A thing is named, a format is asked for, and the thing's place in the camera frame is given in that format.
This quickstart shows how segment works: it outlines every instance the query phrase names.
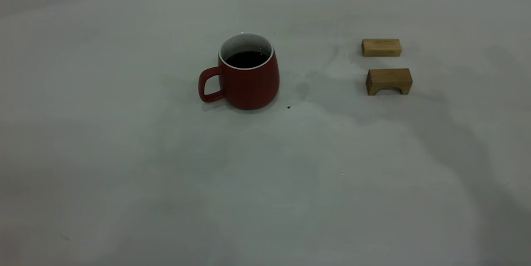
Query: ceramic mug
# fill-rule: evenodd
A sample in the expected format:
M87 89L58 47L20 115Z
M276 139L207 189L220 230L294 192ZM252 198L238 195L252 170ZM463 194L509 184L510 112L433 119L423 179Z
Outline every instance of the ceramic mug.
M227 64L234 54L256 51L268 59L256 67L241 69ZM205 83L218 75L220 90L205 95ZM268 105L277 95L280 84L277 56L266 38L253 33L241 33L227 39L218 52L218 66L199 76L199 97L209 103L225 98L240 109L258 109Z

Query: dark liquid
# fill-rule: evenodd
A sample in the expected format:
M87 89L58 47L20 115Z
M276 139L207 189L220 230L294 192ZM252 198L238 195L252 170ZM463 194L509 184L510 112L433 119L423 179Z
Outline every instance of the dark liquid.
M241 69L249 69L266 62L269 57L256 51L243 51L226 60L227 64Z

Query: wooden arch block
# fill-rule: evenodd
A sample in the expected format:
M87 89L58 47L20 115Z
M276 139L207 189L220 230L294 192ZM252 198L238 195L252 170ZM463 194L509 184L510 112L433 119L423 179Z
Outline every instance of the wooden arch block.
M413 84L409 69L380 69L369 70L367 74L367 93L376 95L383 88L398 88L401 94L409 94Z

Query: table surface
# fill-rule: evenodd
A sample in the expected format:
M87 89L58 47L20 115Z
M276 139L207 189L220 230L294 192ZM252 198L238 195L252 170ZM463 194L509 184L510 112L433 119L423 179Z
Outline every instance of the table surface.
M531 0L0 0L0 264L529 265L530 20ZM277 98L202 103L246 31L275 45ZM402 55L362 57L379 38ZM410 94L367 96L381 68Z

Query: rectangular wooden block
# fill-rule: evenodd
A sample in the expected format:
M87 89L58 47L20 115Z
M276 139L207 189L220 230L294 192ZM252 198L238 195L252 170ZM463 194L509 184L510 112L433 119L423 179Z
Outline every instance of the rectangular wooden block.
M383 88L398 88L401 94L409 94L413 79L409 69L372 69L368 71L367 93L376 95Z
M363 39L363 56L400 56L402 47L398 39Z

